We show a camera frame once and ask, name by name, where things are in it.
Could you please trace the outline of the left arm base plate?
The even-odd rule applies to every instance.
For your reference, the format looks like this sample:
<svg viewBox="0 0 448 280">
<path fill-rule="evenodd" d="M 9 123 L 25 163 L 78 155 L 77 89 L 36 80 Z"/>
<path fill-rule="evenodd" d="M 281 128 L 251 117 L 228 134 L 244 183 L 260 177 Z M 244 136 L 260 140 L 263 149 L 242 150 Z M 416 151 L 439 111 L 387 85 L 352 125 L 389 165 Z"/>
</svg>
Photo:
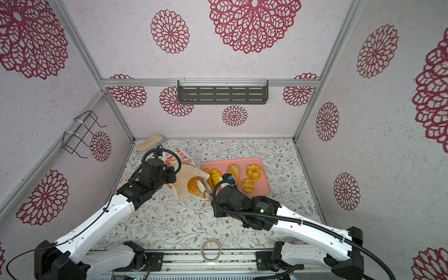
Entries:
<svg viewBox="0 0 448 280">
<path fill-rule="evenodd" d="M 126 267 L 117 268 L 114 272 L 160 272 L 163 264 L 163 253 L 145 253 L 137 254 L 131 261 L 131 264 Z"/>
</svg>

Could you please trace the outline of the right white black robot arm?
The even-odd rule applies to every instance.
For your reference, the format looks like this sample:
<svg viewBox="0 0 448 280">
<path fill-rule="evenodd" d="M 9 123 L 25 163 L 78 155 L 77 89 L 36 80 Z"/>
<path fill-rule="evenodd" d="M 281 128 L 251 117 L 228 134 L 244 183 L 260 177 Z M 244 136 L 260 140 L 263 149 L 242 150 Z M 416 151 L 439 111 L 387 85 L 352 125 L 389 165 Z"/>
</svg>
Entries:
<svg viewBox="0 0 448 280">
<path fill-rule="evenodd" d="M 216 218 L 232 217 L 244 228 L 285 234 L 301 240 L 302 247 L 286 241 L 256 255 L 262 269 L 293 273 L 306 265 L 321 266 L 345 280 L 360 280 L 364 275 L 362 231 L 352 227 L 335 229 L 305 218 L 265 196 L 250 198 L 238 190 L 233 176 L 224 174 L 218 185 L 205 188 Z"/>
</svg>

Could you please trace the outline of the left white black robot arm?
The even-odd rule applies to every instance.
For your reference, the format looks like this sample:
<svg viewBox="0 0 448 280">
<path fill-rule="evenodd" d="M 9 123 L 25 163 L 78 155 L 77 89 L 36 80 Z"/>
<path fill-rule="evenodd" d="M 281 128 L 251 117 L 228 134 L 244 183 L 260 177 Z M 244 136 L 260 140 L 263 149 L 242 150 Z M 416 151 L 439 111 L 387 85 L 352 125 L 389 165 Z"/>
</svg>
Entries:
<svg viewBox="0 0 448 280">
<path fill-rule="evenodd" d="M 144 269 L 148 263 L 145 251 L 133 241 L 91 256 L 87 253 L 101 237 L 150 200 L 162 186 L 175 183 L 181 167 L 180 164 L 167 166 L 158 158 L 143 161 L 105 206 L 54 243 L 45 240 L 36 247 L 35 279 L 91 280 L 118 268 Z"/>
</svg>

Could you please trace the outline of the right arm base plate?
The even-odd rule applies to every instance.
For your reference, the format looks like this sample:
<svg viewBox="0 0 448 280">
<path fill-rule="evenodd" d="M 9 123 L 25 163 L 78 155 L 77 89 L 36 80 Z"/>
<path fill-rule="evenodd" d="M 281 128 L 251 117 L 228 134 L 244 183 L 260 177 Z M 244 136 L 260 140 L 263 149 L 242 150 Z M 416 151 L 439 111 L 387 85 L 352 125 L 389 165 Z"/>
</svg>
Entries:
<svg viewBox="0 0 448 280">
<path fill-rule="evenodd" d="M 294 265 L 287 264 L 279 257 L 274 257 L 272 250 L 255 252 L 255 262 L 258 271 L 279 272 L 280 270 L 286 271 L 294 267 Z"/>
</svg>

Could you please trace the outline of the white paper gift bag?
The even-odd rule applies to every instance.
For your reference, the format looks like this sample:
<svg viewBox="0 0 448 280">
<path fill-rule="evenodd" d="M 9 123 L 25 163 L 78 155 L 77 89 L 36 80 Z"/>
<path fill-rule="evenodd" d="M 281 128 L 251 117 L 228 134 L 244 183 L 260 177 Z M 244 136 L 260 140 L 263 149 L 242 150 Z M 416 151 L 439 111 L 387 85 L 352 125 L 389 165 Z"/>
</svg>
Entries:
<svg viewBox="0 0 448 280">
<path fill-rule="evenodd" d="M 175 154 L 181 160 L 181 169 L 176 175 L 176 182 L 165 184 L 163 189 L 179 200 L 182 200 L 184 198 L 196 197 L 188 192 L 187 183 L 191 178 L 196 176 L 202 177 L 206 182 L 208 174 L 201 169 L 198 169 L 192 157 L 190 157 L 184 150 L 178 149 L 175 151 Z"/>
</svg>

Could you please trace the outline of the oval fake bread loaf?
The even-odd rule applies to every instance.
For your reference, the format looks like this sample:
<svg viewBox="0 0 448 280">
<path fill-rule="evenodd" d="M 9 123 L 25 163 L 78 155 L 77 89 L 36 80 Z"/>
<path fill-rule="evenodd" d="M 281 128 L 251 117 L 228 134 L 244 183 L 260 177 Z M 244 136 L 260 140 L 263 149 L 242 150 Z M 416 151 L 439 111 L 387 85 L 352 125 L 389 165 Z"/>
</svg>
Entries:
<svg viewBox="0 0 448 280">
<path fill-rule="evenodd" d="M 232 175 L 235 183 L 238 184 L 238 182 L 239 182 L 239 168 L 238 168 L 238 166 L 236 164 L 231 164 L 228 167 L 227 172 Z"/>
</svg>

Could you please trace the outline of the ring shaped fake bread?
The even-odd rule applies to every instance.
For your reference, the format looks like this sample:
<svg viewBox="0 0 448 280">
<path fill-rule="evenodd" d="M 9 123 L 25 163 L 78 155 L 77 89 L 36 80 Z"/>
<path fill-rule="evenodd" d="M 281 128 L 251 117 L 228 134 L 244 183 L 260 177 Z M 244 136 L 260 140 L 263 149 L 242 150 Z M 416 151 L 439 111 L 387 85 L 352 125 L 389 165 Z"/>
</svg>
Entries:
<svg viewBox="0 0 448 280">
<path fill-rule="evenodd" d="M 262 168 L 257 164 L 250 164 L 246 169 L 247 178 L 251 180 L 258 180 L 262 175 Z"/>
</svg>

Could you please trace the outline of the short twisted fake bread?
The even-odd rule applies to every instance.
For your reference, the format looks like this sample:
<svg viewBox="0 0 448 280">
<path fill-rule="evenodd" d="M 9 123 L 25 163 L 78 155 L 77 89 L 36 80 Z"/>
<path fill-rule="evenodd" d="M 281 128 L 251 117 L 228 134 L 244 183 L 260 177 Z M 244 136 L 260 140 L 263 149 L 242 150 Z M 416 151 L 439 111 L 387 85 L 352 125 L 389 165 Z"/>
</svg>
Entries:
<svg viewBox="0 0 448 280">
<path fill-rule="evenodd" d="M 211 183 L 212 186 L 215 187 L 221 180 L 221 173 L 217 169 L 213 169 L 211 171 Z"/>
</svg>

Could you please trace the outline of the round fake bread roll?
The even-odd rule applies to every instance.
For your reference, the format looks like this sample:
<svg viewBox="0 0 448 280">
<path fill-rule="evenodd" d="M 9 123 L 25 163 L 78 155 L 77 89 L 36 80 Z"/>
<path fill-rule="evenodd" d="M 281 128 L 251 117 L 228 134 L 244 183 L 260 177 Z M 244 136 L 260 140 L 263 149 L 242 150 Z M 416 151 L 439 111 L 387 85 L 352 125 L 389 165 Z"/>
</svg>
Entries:
<svg viewBox="0 0 448 280">
<path fill-rule="evenodd" d="M 255 190 L 255 182 L 250 178 L 246 178 L 241 183 L 241 189 L 246 194 L 251 194 Z"/>
</svg>

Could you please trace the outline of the long fake bread piece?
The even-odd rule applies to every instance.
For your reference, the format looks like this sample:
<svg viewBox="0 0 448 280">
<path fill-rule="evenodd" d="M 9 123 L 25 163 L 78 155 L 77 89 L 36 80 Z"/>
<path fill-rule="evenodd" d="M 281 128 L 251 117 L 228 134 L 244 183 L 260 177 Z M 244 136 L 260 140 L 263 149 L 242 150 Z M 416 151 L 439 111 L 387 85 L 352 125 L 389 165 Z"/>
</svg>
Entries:
<svg viewBox="0 0 448 280">
<path fill-rule="evenodd" d="M 212 181 L 211 181 L 211 171 L 208 168 L 205 168 L 205 169 L 203 169 L 203 172 L 208 174 L 208 178 L 206 180 L 206 183 L 208 184 L 208 188 L 210 189 L 210 191 L 213 191 L 214 186 L 213 186 Z"/>
</svg>

